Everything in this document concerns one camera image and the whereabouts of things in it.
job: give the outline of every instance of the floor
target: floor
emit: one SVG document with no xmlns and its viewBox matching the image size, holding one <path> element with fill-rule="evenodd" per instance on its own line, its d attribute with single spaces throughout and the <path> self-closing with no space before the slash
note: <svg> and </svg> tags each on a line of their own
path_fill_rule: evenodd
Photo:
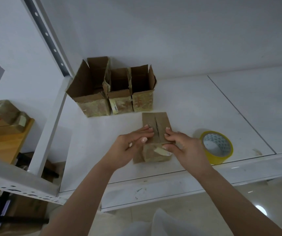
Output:
<svg viewBox="0 0 282 236">
<path fill-rule="evenodd" d="M 267 216 L 282 228 L 282 182 L 275 185 L 268 185 L 265 181 L 256 182 L 237 186 L 236 189 L 254 205 L 263 207 Z M 61 206 L 55 204 L 49 205 L 49 217 L 53 218 L 60 208 Z M 98 212 L 89 236 L 116 235 L 131 222 L 150 222 L 158 208 L 162 208 L 174 218 L 190 222 L 200 230 L 205 231 L 207 235 L 233 235 L 209 196 L 206 193 L 199 193 L 124 208 L 111 213 Z M 39 235 L 39 232 L 29 234 L 29 236 L 37 235 Z"/>
</svg>

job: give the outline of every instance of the tape roll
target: tape roll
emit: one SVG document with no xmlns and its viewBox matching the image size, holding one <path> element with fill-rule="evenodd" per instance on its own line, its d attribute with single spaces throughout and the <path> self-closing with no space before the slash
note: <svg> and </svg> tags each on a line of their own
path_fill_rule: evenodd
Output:
<svg viewBox="0 0 282 236">
<path fill-rule="evenodd" d="M 230 140 L 219 132 L 205 131 L 201 134 L 200 140 L 211 164 L 218 165 L 223 163 L 234 152 Z"/>
</svg>

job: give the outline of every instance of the scuff mark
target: scuff mark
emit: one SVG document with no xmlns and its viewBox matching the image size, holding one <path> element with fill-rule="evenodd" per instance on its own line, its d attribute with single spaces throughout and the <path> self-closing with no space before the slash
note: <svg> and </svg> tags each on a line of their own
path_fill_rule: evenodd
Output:
<svg viewBox="0 0 282 236">
<path fill-rule="evenodd" d="M 253 148 L 252 150 L 256 153 L 256 156 L 262 156 L 262 155 L 263 155 L 262 152 L 259 151 L 259 150 L 256 149 L 256 148 Z"/>
</svg>

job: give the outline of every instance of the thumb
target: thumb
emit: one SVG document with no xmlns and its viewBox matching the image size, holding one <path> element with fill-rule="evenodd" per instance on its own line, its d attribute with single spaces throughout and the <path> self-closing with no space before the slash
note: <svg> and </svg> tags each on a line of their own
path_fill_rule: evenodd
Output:
<svg viewBox="0 0 282 236">
<path fill-rule="evenodd" d="M 183 156 L 183 151 L 180 150 L 175 144 L 165 144 L 163 145 L 163 148 L 169 152 L 174 153 L 177 158 Z"/>
<path fill-rule="evenodd" d="M 129 153 L 131 153 L 131 154 L 133 154 L 133 155 L 136 154 L 136 153 L 139 151 L 139 149 L 140 149 L 141 147 L 143 147 L 143 145 L 146 143 L 146 141 L 147 141 L 147 138 L 146 138 L 146 137 L 142 137 L 142 138 L 136 140 L 136 141 L 132 144 L 132 146 L 127 150 L 127 152 L 129 152 Z"/>
</svg>

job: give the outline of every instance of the white fabric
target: white fabric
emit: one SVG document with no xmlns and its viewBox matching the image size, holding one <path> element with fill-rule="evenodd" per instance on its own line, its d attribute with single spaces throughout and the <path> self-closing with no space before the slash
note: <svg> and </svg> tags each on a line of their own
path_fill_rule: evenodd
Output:
<svg viewBox="0 0 282 236">
<path fill-rule="evenodd" d="M 151 223 L 133 222 L 118 236 L 205 236 L 206 234 L 194 226 L 176 220 L 158 209 Z"/>
</svg>

